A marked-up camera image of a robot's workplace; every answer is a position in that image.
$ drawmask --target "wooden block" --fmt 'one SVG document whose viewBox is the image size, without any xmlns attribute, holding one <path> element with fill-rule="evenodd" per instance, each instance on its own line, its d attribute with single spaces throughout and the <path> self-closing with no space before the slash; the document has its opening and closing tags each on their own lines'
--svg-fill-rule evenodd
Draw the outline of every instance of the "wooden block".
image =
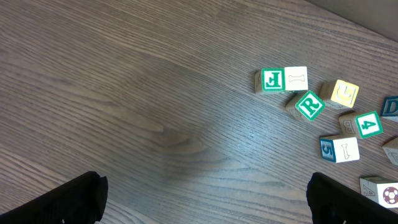
<svg viewBox="0 0 398 224">
<path fill-rule="evenodd" d="M 350 113 L 339 117 L 344 135 L 355 136 L 358 139 L 369 138 L 383 133 L 383 128 L 376 111 L 368 113 Z"/>
<path fill-rule="evenodd" d="M 331 162 L 348 162 L 359 159 L 356 137 L 329 136 L 319 139 L 322 158 Z"/>
<path fill-rule="evenodd" d="M 383 145 L 383 149 L 391 163 L 398 165 L 398 138 L 395 138 L 394 140 Z"/>
<path fill-rule="evenodd" d="M 398 208 L 398 181 L 383 177 L 359 179 L 361 194 L 386 208 Z"/>
<path fill-rule="evenodd" d="M 299 121 L 313 121 L 325 108 L 325 104 L 313 91 L 307 91 L 295 96 L 285 108 Z"/>
<path fill-rule="evenodd" d="M 267 95 L 308 90 L 306 67 L 263 68 L 254 76 L 254 91 Z"/>
<path fill-rule="evenodd" d="M 352 108 L 358 91 L 359 86 L 343 80 L 335 80 L 322 85 L 320 98 L 327 106 L 334 109 Z"/>
<path fill-rule="evenodd" d="M 390 96 L 384 99 L 380 116 L 398 122 L 398 96 Z"/>
</svg>

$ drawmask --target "green block face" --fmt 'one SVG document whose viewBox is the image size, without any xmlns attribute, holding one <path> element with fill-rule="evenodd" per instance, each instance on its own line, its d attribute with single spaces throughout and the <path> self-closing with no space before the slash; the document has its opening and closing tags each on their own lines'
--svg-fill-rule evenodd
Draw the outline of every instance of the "green block face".
<svg viewBox="0 0 398 224">
<path fill-rule="evenodd" d="M 383 133 L 379 115 L 376 111 L 355 117 L 356 125 L 362 138 L 368 138 Z"/>
<path fill-rule="evenodd" d="M 307 119 L 313 121 L 323 111 L 325 103 L 313 91 L 308 91 L 295 106 Z"/>
<path fill-rule="evenodd" d="M 263 91 L 285 91 L 284 68 L 263 68 L 261 78 Z"/>
</svg>

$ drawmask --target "yellow block face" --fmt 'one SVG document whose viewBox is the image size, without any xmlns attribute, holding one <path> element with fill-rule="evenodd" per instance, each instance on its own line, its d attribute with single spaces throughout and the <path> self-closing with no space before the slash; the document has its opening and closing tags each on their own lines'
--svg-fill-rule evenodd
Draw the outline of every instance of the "yellow block face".
<svg viewBox="0 0 398 224">
<path fill-rule="evenodd" d="M 356 95 L 358 94 L 359 86 L 337 80 L 331 100 L 341 105 L 352 108 L 355 103 Z"/>
</svg>

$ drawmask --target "blue block face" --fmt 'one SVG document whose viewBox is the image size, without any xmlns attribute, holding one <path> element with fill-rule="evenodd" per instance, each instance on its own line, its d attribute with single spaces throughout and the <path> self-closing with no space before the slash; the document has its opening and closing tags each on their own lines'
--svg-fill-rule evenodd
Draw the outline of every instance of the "blue block face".
<svg viewBox="0 0 398 224">
<path fill-rule="evenodd" d="M 390 96 L 384 99 L 381 116 L 398 116 L 398 96 Z"/>
<path fill-rule="evenodd" d="M 319 142 L 322 158 L 331 162 L 336 162 L 335 146 L 333 145 L 333 141 L 329 139 L 320 139 Z"/>
</svg>

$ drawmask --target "wooden table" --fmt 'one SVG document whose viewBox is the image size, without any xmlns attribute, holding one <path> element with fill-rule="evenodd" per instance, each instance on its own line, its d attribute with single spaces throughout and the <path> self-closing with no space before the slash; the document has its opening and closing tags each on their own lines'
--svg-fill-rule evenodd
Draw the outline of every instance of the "wooden table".
<svg viewBox="0 0 398 224">
<path fill-rule="evenodd" d="M 332 164 L 318 138 L 346 111 L 303 123 L 292 95 L 253 93 L 256 70 L 295 65 L 315 92 L 359 85 L 355 110 L 398 93 L 398 43 L 303 0 L 2 0 L 0 213 L 95 170 L 102 223 L 311 223 L 313 172 L 398 179 L 397 123 Z"/>
</svg>

